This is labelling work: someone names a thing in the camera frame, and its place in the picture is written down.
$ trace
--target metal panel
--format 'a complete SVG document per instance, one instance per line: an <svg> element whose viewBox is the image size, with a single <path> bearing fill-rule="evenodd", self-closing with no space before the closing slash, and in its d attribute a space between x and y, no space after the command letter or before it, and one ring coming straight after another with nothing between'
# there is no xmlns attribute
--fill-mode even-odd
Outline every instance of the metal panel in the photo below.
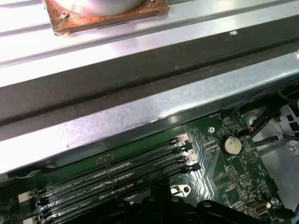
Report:
<svg viewBox="0 0 299 224"><path fill-rule="evenodd" d="M222 108L228 105L228 98L232 101L238 94L287 81L298 72L299 58L292 53L2 141L0 173L166 117L168 126L179 124L183 122L175 115L179 112L213 102L218 103L215 109Z"/></svg>
<svg viewBox="0 0 299 224"><path fill-rule="evenodd" d="M199 69L213 63L232 60L245 54L252 54L252 52L299 40L299 30L294 29L299 22L299 16L271 21L273 15L281 15L280 11L291 12L291 14L297 13L296 7L291 7L293 4L298 4L298 2L143 35L137 37L140 42L135 42L136 40L132 39L114 42L113 45L118 46L117 52L112 50L107 51L106 54L90 54L96 55L94 57L80 55L80 51L72 52L72 54L78 53L78 61L73 57L67 58L69 54L60 55L61 60L59 62L61 63L48 62L48 64L43 65L42 71L49 72L51 69L65 66L66 64L62 62L66 58L73 66L83 61L90 63L90 61L98 60L100 57L107 58L109 53L121 54L123 49L131 54L0 88L0 95L6 96L0 98L2 105L0 124L8 124L37 116L41 113L81 103L84 100L107 96L111 92L178 76L188 70ZM271 22L252 26L252 24L265 21ZM246 28L238 29L238 35L226 32L243 26ZM148 49L151 49L156 44L167 45L180 41L185 42L134 54L134 47L141 49L147 46ZM105 49L104 45L98 47L99 52L101 52L102 47ZM41 72L39 71L41 61L44 60L32 61L32 63L36 63L35 66L23 68L21 71L18 71L17 68L23 67L26 63L3 68L2 71L12 69L10 72L14 75L7 76L1 81L7 82L9 79L26 78L26 74L34 75L35 72ZM198 81L204 75L199 74L199 78L194 81Z"/></svg>
<svg viewBox="0 0 299 224"><path fill-rule="evenodd" d="M0 20L10 19L0 24L0 49L5 52L0 54L0 74L6 76L0 81L0 87L285 18L296 15L299 8L299 2L291 0L196 0L171 5L170 14L165 17L63 38L53 35L41 2L2 1L0 4ZM241 13L245 19L232 16Z"/></svg>

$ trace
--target ram slot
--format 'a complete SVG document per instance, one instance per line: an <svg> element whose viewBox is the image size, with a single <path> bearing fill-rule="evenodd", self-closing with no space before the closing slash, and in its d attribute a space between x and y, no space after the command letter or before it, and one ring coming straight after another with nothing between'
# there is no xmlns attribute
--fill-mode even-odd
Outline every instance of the ram slot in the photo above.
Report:
<svg viewBox="0 0 299 224"><path fill-rule="evenodd" d="M142 154L141 156L131 159L131 160L126 160L125 162L121 164L117 164L115 166L105 168L102 170L99 170L97 172L91 173L89 175L83 176L81 178L77 178L75 180L72 180L70 182L66 182L64 184L58 185L55 188L52 188L51 190L46 190L40 198L49 198L52 196L55 196L58 193L61 192L70 192L77 190L79 188L82 188L88 184L91 184L93 182L102 180L103 178L112 175L114 173L118 172L124 172L126 170L130 170L136 166L139 166L140 164L147 163L150 161L155 160L156 158L159 158L159 155L162 154L169 154L169 153L176 153L177 147L165 147L165 148L159 148L156 150L152 150L150 152L147 152L145 154Z"/></svg>
<svg viewBox="0 0 299 224"><path fill-rule="evenodd" d="M123 181L121 181L121 182L116 183L116 184L113 185L113 186L109 186L109 187L105 188L105 189L104 189L104 192L110 191L111 189L114 189L114 188L118 188L119 186L121 186L121 185L123 185L123 184L130 184L130 183L131 183L132 181L134 181L135 179L139 179L139 178L142 178L142 177L144 177L144 176L146 176L146 175L150 175L151 173L156 172L157 169L164 169L164 168L166 168L166 167L168 167L168 166L172 166L172 165L174 165L174 164L176 164L176 163L177 163L177 161L169 161L169 162L167 162L167 163L165 163L165 164L162 164L162 165L160 165L160 166L156 166L156 167L154 167L154 168L150 168L150 169L148 169L148 170L145 170L143 173L139 173L138 175L134 175L134 176L132 176L132 177L126 179L126 180L123 180ZM62 204L62 205L60 205L60 206L57 206L57 207L55 207L55 208L52 208L50 211L51 211L51 212L54 212L54 211L57 211L57 210L62 209L62 208L64 208L64 207L66 207L66 204Z"/></svg>
<svg viewBox="0 0 299 224"><path fill-rule="evenodd" d="M56 200L49 200L49 203L47 205L42 206L36 212L44 212L48 209L57 207L62 204L64 204L64 206L67 206L69 204L76 203L79 200L84 200L85 198L90 197L94 194L98 194L107 189L110 189L111 187L114 187L116 184L119 184L119 182L135 178L136 175L144 175L147 172L151 172L152 169L157 169L157 167L161 168L159 166L161 164L163 167L165 167L171 163L176 163L178 160L182 160L184 158L185 157L178 155L173 155L165 158L165 155L160 155L159 159L155 159L155 161L153 162L148 162L125 173L109 177L104 181L97 182L96 184L87 186L83 189L76 190L69 194L63 195L62 197L57 198Z"/></svg>
<svg viewBox="0 0 299 224"><path fill-rule="evenodd" d="M135 191L140 190L146 186L150 185L151 180L159 178L159 177L172 177L173 175L177 175L182 173L187 167L185 164L175 164L173 166L167 167L165 169L161 169L149 175L146 175L142 178L136 178L136 180L126 183L118 188L115 188L109 192L105 192L91 198L88 198L79 203L73 204L72 206L63 208L52 214L49 214L43 221L42 224L54 223L59 224L63 221L66 221L72 217L75 217L87 210L94 208L95 206L100 205L112 198L121 198L126 195L132 194Z"/></svg>
<svg viewBox="0 0 299 224"><path fill-rule="evenodd" d="M133 158L135 158L135 157L141 156L141 155L143 155L144 153L151 152L152 150L155 150L155 149L160 149L160 148L163 148L163 147L172 147L172 146L174 146L175 144L182 142L182 137L181 137L181 136L183 136L183 135L186 135L186 134L182 134L182 135L180 135L180 136L177 136L177 137L172 138L172 139L170 139L170 140L167 140L167 141L165 141L165 142L159 143L159 144L157 144L157 145L155 145L155 146L153 146L153 147L149 147L149 148L147 148L147 149L141 150L141 151L139 151L139 152L137 152L137 153L134 153L134 154L132 154L132 155L126 156L125 158L122 158L122 159L119 159L119 160L115 160L115 161L111 161L111 162L110 162L110 165L116 165L116 164L118 164L118 163L122 163L122 162L125 162L125 161L127 161L127 160L131 160L131 159L133 159ZM105 166L97 167L96 169L89 170L89 171L87 171L87 172L85 172L85 173L83 173L83 174L77 175L76 177L77 177L77 178L79 178L79 177L83 177L83 176L85 176L85 175L87 175L87 174L89 174L89 173L92 173L92 172L95 172L95 171L97 171L97 170L103 169L104 167L105 167ZM73 179L73 177L68 178L68 179L66 179L66 180L63 180L63 181L56 182L56 183L49 183L49 184L47 184L47 185L45 186L45 189L47 189L47 190L51 190L51 189L57 187L58 185L61 185L61 184L63 184L63 183L66 183L66 182L71 181L72 179Z"/></svg>

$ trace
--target copper heatsink base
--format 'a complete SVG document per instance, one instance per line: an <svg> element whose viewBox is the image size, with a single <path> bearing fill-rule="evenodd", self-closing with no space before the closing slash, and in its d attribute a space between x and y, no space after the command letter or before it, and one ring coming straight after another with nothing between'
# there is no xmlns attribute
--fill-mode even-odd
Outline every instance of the copper heatsink base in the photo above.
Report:
<svg viewBox="0 0 299 224"><path fill-rule="evenodd" d="M93 17L69 11L57 4L54 0L43 1L50 16L51 26L56 35L66 35L83 30L163 15L169 11L167 0L146 0L137 8L121 15Z"/></svg>

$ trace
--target dimm slot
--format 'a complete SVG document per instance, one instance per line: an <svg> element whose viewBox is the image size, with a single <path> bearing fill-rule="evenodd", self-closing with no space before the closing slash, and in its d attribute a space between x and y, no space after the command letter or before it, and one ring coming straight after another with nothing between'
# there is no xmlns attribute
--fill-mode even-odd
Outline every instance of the dimm slot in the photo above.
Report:
<svg viewBox="0 0 299 224"><path fill-rule="evenodd" d="M164 170L156 171L150 175L131 182L130 184L124 184L122 187L119 187L116 190L103 193L99 196L94 196L93 198L77 203L68 208L64 208L61 211L57 211L51 215L52 218L48 217L44 220L44 222L42 222L42 224L59 224L112 198L124 197L125 195L138 191L141 188L148 186L150 181L153 179L160 177L172 177L173 175L181 174L185 167L187 167L185 164L176 164Z"/></svg>
<svg viewBox="0 0 299 224"><path fill-rule="evenodd" d="M132 176L126 180L123 180L122 182L119 182L119 183L116 183L114 186L108 186L105 188L106 191L109 191L110 189L114 189L114 188L118 188L119 186L121 185L125 185L125 184L130 184L131 182L133 182L134 180L136 179L141 179L147 175L150 175L152 173L155 173L157 172L158 170L161 170L161 169L166 169L167 167L169 166L173 166L175 164L177 164L178 162L177 161L169 161L169 162L166 162L165 164L162 164L162 165L159 165L157 167L154 167L154 168L149 168L148 170L145 170L143 173L141 174L138 174L138 175L135 175L135 176ZM56 212L66 206L69 206L70 204L72 204L72 202L70 203L66 203L66 204L62 204L60 206L57 206L55 208L52 208L49 212Z"/></svg>
<svg viewBox="0 0 299 224"><path fill-rule="evenodd" d="M82 188L88 184L92 184L93 182L100 181L109 175L118 174L120 172L125 172L127 170L133 169L137 166L140 166L144 163L148 163L154 161L155 159L159 159L163 156L167 156L169 154L175 153L176 148L166 148L162 150L163 152L159 152L161 149L154 150L143 155L141 158L135 158L132 161L127 161L125 163L119 164L118 166L113 166L110 168L106 168L104 170L98 171L96 173L89 174L87 176L81 177L79 179L73 180L71 182L67 182L63 185L57 186L55 189L50 191L46 191L41 198L49 198L54 200L55 198L60 197L65 193L69 193L71 191L75 191L79 188Z"/></svg>
<svg viewBox="0 0 299 224"><path fill-rule="evenodd" d="M135 158L135 157L141 156L141 155L143 155L143 154L145 154L145 153L147 153L147 152L150 152L150 151L152 151L152 150L160 149L160 148L162 148L162 147L169 147L169 146L172 146L172 145L174 145L174 144L176 144L176 143L179 143L179 142L180 142L179 137L175 137L175 138L172 138L172 139L167 140L167 141L165 141L165 142L162 142L162 143L160 143L160 144L157 144L157 145L155 145L155 146L153 146L153 147L149 147L149 148L147 148L147 149L141 150L141 151L139 151L139 152L137 152L137 153L134 153L134 154L132 154L132 155L126 156L125 158L122 158L122 159L119 159L119 160L115 160L115 161L111 161L111 162L110 162L110 165L116 165L116 164L118 164L118 163L122 163L122 162L125 162L125 161L127 161L127 160L131 160L131 159L133 159L133 158ZM88 174L90 174L90 173L92 173L92 172L95 172L95 171L100 170L100 169L103 169L103 168L105 168L105 166L101 166L101 167L98 167L98 168L96 168L96 169L89 170L89 171L87 171L87 172L84 172L83 174L77 175L76 178L83 177L83 176L85 176L85 175L88 175ZM47 190L51 190L52 188L55 188L56 186L58 186L58 185L60 185L60 184L69 182L69 181L72 180L73 178L74 178L74 177L71 177L71 178L68 178L68 179L66 179L66 180L56 182L56 183L49 183L49 184L47 184L47 185L45 186L45 188L46 188Z"/></svg>
<svg viewBox="0 0 299 224"><path fill-rule="evenodd" d="M157 164L160 164L161 162L167 162L167 161L174 160L174 159L177 160L180 158L184 158L182 156L178 157L175 155L172 157L169 157L167 159L164 158L165 156L171 155L171 154L172 153L160 155L160 158L154 160L152 163L146 163L146 164L143 164L143 166L136 166L135 169L131 169L125 173L118 174L118 175L116 175L114 177L110 177L109 179L106 179L104 181L97 182L96 184L93 184L91 186L88 186L83 189L63 195L62 197L57 198L56 200L51 200L51 201L49 201L49 203L47 205L38 209L38 213L48 210L50 208L59 206L63 203L66 203L66 204L75 203L76 201L83 200L84 198L89 197L92 194L98 194L98 193L106 190L107 188L110 188L110 187L118 184L118 182L120 182L120 181L123 181L128 178L133 178L134 175L138 175L140 173L146 172L149 169L155 168L155 166L157 166Z"/></svg>
<svg viewBox="0 0 299 224"><path fill-rule="evenodd" d="M177 176L181 175L183 172L185 172L185 169L178 169L175 170L173 172L170 172L169 174L167 174L167 176L165 176L164 178L176 178ZM136 195L136 196L148 196L150 195L150 188L149 188L150 183L145 183L141 186L138 186L136 189L133 189L131 192L125 192L123 196L118 196L117 198L120 198L122 200L125 200L126 198L128 198L128 195L132 196L132 195ZM61 221L60 219L56 220L53 222L53 224L73 224L74 221L77 222L77 220L74 220L77 217L80 217L81 215L84 214L88 214L89 210L92 208L95 208L97 206L101 206L101 204L107 202L109 200L106 201L102 201L98 204L95 204L94 206L92 206L91 208L88 208L85 211L82 211L81 213L79 212L76 215L73 215L71 217L62 217L63 221Z"/></svg>

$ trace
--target shiny metal surface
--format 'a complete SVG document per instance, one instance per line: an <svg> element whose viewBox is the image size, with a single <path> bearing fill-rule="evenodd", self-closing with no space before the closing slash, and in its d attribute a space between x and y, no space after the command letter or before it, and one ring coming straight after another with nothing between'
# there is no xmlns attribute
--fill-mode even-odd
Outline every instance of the shiny metal surface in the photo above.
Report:
<svg viewBox="0 0 299 224"><path fill-rule="evenodd" d="M1 1L0 21L9 18L10 22L0 23L0 49L5 52L0 54L0 74L6 77L0 79L0 87L278 20L297 15L299 10L299 1L291 0L173 0L173 3L177 4L171 5L168 16L63 38L53 35L40 0Z"/></svg>
<svg viewBox="0 0 299 224"><path fill-rule="evenodd" d="M280 122L275 119L270 120L268 125L254 137L254 141L259 141L278 133L292 134L288 132L289 122L286 115L290 114L288 106L281 110ZM256 110L255 114L260 114L261 110ZM278 186L278 194L286 208L295 210L299 202L299 163L288 149L284 141L257 148L261 158L269 172L271 178Z"/></svg>
<svg viewBox="0 0 299 224"><path fill-rule="evenodd" d="M43 160L145 124L166 126L198 118L204 106L218 110L274 83L289 82L299 73L297 53L234 70L170 91L113 107L70 122L0 142L0 173ZM189 110L182 120L180 112Z"/></svg>
<svg viewBox="0 0 299 224"><path fill-rule="evenodd" d="M144 0L55 0L73 12L89 16L112 16L126 13Z"/></svg>

